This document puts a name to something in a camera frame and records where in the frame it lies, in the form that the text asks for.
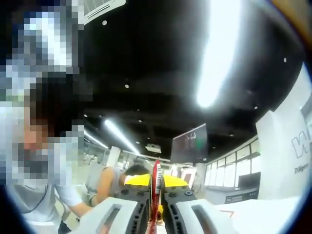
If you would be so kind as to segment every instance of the ceiling light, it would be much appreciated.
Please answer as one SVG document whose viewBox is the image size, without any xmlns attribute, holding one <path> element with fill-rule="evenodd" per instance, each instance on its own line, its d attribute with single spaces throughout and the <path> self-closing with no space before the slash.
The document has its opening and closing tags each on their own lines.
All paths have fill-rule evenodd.
<svg viewBox="0 0 312 234">
<path fill-rule="evenodd" d="M 220 0 L 210 0 L 209 3 L 209 39 L 203 50 L 196 97 L 201 107 L 211 106 L 217 99 L 232 67 L 240 33 L 241 0 L 228 1 L 229 11 L 224 10 L 224 4 Z"/>
<path fill-rule="evenodd" d="M 140 154 L 139 151 L 128 141 L 128 139 L 121 133 L 118 127 L 110 120 L 105 121 L 105 125 L 114 133 L 123 143 L 125 143 L 135 154 Z"/>
<path fill-rule="evenodd" d="M 106 145 L 104 145 L 102 142 L 100 142 L 99 140 L 95 139 L 93 136 L 91 136 L 86 130 L 83 130 L 83 134 L 88 137 L 91 141 L 94 141 L 95 143 L 97 143 L 98 145 L 108 149 L 108 147 Z"/>
</svg>

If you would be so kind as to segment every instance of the metal bolt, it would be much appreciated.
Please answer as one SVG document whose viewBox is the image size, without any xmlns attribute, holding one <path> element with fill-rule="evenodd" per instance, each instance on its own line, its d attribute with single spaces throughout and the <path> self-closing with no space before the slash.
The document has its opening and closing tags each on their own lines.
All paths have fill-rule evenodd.
<svg viewBox="0 0 312 234">
<path fill-rule="evenodd" d="M 169 193 L 169 197 L 176 197 L 176 193 Z"/>
<path fill-rule="evenodd" d="M 127 195 L 128 193 L 129 193 L 129 190 L 127 190 L 127 189 L 121 190 L 121 194 L 123 194 L 123 195 Z"/>
<path fill-rule="evenodd" d="M 136 193 L 136 195 L 137 195 L 137 196 L 144 196 L 144 192 L 143 192 L 143 191 L 138 191 L 138 192 Z"/>
<path fill-rule="evenodd" d="M 192 191 L 186 191 L 184 194 L 185 194 L 186 196 L 192 196 L 192 195 L 193 195 L 193 192 L 192 192 Z"/>
</svg>

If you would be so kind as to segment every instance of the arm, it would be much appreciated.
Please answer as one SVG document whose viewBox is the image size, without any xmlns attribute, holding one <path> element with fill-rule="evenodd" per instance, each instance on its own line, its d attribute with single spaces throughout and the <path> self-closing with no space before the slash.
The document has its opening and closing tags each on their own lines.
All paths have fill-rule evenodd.
<svg viewBox="0 0 312 234">
<path fill-rule="evenodd" d="M 86 212 L 92 209 L 82 202 L 81 197 L 78 195 L 74 186 L 55 186 L 59 199 L 62 203 L 67 205 L 69 209 L 78 217 L 83 216 Z"/>
<path fill-rule="evenodd" d="M 109 192 L 114 179 L 114 170 L 111 167 L 106 168 L 102 171 L 99 179 L 96 200 L 97 204 L 109 197 Z"/>
</svg>

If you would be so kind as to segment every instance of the man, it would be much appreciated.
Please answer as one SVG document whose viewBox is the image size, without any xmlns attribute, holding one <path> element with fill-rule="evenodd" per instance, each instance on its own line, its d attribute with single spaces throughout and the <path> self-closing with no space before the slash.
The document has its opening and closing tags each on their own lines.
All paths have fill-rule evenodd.
<svg viewBox="0 0 312 234">
<path fill-rule="evenodd" d="M 68 149 L 78 146 L 78 137 L 69 135 L 78 134 L 72 124 L 81 114 L 80 87 L 85 85 L 75 75 L 74 20 L 66 15 L 71 11 L 34 5 L 36 11 L 30 13 L 27 4 L 28 14 L 23 8 L 13 14 L 14 48 L 1 78 L 5 82 L 0 83 L 5 90 L 0 102 L 0 181 L 26 220 L 53 222 L 62 234 L 70 230 L 56 211 L 55 189 L 78 217 L 91 210 L 71 186 L 66 167 Z"/>
<path fill-rule="evenodd" d="M 150 173 L 145 167 L 135 164 L 125 172 L 117 167 L 104 167 L 100 164 L 90 165 L 86 187 L 88 202 L 95 207 L 106 198 L 115 197 L 125 184 L 127 176 L 140 176 Z"/>
</svg>

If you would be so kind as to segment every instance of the yellow object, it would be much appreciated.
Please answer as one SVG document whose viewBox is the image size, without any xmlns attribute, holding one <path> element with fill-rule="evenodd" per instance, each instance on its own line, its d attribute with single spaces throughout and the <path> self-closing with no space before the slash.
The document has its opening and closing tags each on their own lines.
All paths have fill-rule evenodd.
<svg viewBox="0 0 312 234">
<path fill-rule="evenodd" d="M 163 177 L 165 180 L 166 187 L 188 186 L 187 182 L 185 182 L 183 179 L 180 179 L 178 177 L 174 177 L 171 175 L 163 175 Z M 150 178 L 151 178 L 151 174 L 137 175 L 129 179 L 125 184 L 149 186 Z M 160 213 L 160 216 L 161 216 L 159 220 L 162 220 L 162 212 L 163 212 L 162 205 L 159 205 L 158 212 Z"/>
</svg>

